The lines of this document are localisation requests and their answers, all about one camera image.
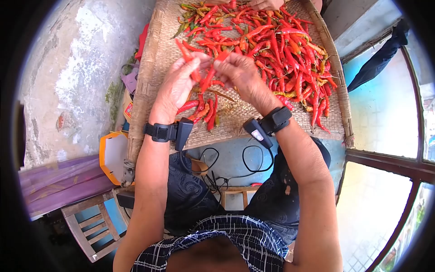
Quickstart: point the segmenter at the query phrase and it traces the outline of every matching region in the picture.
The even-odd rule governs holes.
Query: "weathered wall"
[[[21,77],[25,168],[98,153],[117,116],[120,68],[138,48],[154,4],[59,2],[40,27]]]
[[[333,0],[323,18],[340,57],[391,26],[401,12],[391,0]]]

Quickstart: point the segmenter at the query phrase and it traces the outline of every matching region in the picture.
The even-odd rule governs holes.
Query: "purple cloth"
[[[101,170],[99,155],[41,166],[18,175],[31,218],[116,187]]]

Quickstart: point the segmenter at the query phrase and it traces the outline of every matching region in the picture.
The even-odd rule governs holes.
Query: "woven mat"
[[[157,0],[154,13],[148,30],[147,41],[144,46],[141,66],[138,75],[138,85],[134,96],[132,118],[129,133],[129,151],[127,158],[133,162],[137,159],[140,146],[143,140],[142,128],[148,120],[152,104],[170,65],[181,57],[181,52],[176,46],[173,35],[179,28],[177,17],[184,12],[179,6],[187,3],[186,0]],[[297,12],[297,18],[313,21],[315,24],[309,25],[309,34],[316,44],[326,48],[330,55],[331,74],[335,77],[338,84],[337,92],[333,92],[330,98],[330,117],[322,118],[322,123],[331,131],[331,134],[322,131],[317,125],[310,126],[311,114],[305,112],[302,105],[293,103],[295,109],[293,116],[299,125],[310,135],[318,138],[348,140],[351,136],[350,108],[348,93],[344,81],[344,74],[338,58],[337,51],[328,29],[309,0],[292,0],[287,3],[288,11],[291,14]],[[230,25],[229,18],[225,25]],[[225,36],[240,36],[235,30],[225,31]],[[185,33],[178,36],[179,39],[187,40]],[[195,47],[196,39],[191,43]],[[236,102],[230,102],[223,97],[219,97],[218,111],[220,112],[221,124],[215,127],[212,133],[206,129],[206,124],[200,121],[196,124],[187,140],[185,149],[196,148],[207,144],[227,141],[233,138],[246,137],[248,134],[243,130],[242,124],[250,117],[260,117],[260,114],[250,104],[242,101],[233,89],[225,91],[221,86],[212,86],[212,89],[224,93]],[[214,97],[214,94],[206,93],[204,100]],[[177,117],[187,117],[194,112],[194,109],[186,111]],[[174,145],[171,145],[171,153],[174,153]]]

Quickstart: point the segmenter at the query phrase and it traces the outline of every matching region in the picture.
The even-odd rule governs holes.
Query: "window frame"
[[[430,183],[435,185],[435,162],[423,159],[423,147],[424,147],[424,118],[423,118],[423,104],[420,96],[420,87],[418,85],[417,74],[412,65],[411,58],[409,56],[408,50],[404,47],[400,47],[403,56],[405,57],[406,65],[411,76],[412,85],[414,88],[415,102],[417,105],[417,121],[418,121],[418,147],[416,158],[405,158],[395,155],[388,155],[383,153],[371,152],[358,150],[355,148],[346,149],[345,165],[343,169],[343,174],[341,176],[340,183],[337,190],[337,200],[338,204],[341,186],[343,184],[343,179],[345,176],[346,164],[348,161],[352,161],[361,165],[369,166],[379,170],[388,171],[394,174],[409,177],[412,182],[412,187],[409,192],[407,202],[403,213],[391,235],[388,239],[385,247],[381,250],[379,255],[369,266],[366,272],[372,272],[385,258],[385,256],[390,251],[391,247],[396,242],[399,237],[408,217],[412,210],[412,206],[417,197],[418,189],[422,182]]]

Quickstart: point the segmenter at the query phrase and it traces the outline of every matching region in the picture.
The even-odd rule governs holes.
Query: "woman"
[[[179,59],[171,66],[150,124],[173,123],[195,83],[190,74],[210,65],[207,55],[193,56],[189,63]],[[213,66],[263,116],[282,107],[251,58],[231,53]],[[202,181],[179,167],[177,157],[169,159],[169,142],[145,135],[136,165],[134,209],[114,271],[342,271],[329,153],[293,117],[276,138],[281,151],[274,172],[238,215],[227,214]],[[192,187],[197,190],[189,193]],[[165,227],[180,237],[163,240]],[[284,257],[294,239],[289,263]]]

